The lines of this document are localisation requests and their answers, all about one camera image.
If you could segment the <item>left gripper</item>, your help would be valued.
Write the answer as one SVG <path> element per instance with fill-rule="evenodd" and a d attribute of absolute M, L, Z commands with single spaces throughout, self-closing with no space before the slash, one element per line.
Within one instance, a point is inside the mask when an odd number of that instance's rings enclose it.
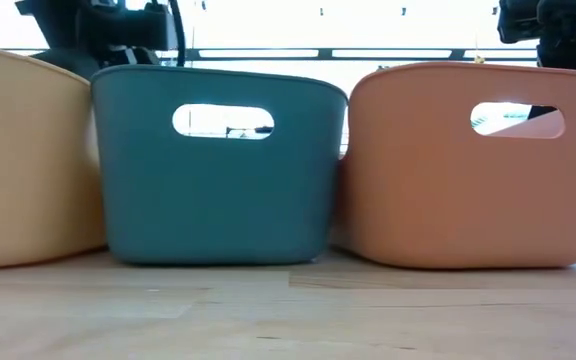
<path fill-rule="evenodd" d="M 126 0 L 77 0 L 76 39 L 92 53 L 141 48 L 179 49 L 178 0 L 149 0 L 143 9 L 126 7 Z"/>

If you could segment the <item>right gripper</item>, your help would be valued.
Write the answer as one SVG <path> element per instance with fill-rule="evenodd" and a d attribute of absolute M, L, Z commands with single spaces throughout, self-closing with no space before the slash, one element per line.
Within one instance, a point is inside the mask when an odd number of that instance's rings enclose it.
<path fill-rule="evenodd" d="M 576 70 L 576 0 L 539 0 L 537 19 L 543 26 L 538 65 Z M 556 107 L 533 105 L 527 119 L 555 111 Z"/>

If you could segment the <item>orange plastic bin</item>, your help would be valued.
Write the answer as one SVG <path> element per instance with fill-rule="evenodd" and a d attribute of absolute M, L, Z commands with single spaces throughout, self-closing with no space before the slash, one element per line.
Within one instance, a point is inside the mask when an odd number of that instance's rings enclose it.
<path fill-rule="evenodd" d="M 556 107 L 531 120 L 533 105 Z M 348 104 L 333 242 L 418 269 L 576 264 L 576 70 L 425 62 Z"/>

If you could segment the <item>yellow plastic bin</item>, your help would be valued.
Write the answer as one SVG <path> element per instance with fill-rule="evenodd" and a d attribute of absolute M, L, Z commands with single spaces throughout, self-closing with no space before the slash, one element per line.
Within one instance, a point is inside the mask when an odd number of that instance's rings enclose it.
<path fill-rule="evenodd" d="M 89 82 L 0 50 L 0 268 L 105 246 Z"/>

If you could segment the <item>teal plastic bin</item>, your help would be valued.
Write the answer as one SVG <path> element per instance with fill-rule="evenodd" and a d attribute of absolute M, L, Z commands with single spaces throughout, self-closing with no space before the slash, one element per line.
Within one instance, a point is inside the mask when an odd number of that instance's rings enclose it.
<path fill-rule="evenodd" d="M 106 240 L 141 265 L 275 265 L 326 248 L 347 94 L 318 79 L 120 65 L 91 80 Z M 184 105 L 259 108 L 263 139 L 191 137 Z"/>

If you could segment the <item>ceiling light bar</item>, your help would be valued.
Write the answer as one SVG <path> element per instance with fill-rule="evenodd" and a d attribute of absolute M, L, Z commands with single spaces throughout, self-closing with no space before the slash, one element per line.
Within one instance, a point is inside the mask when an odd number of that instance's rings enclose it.
<path fill-rule="evenodd" d="M 534 61 L 528 48 L 191 48 L 187 61 Z"/>

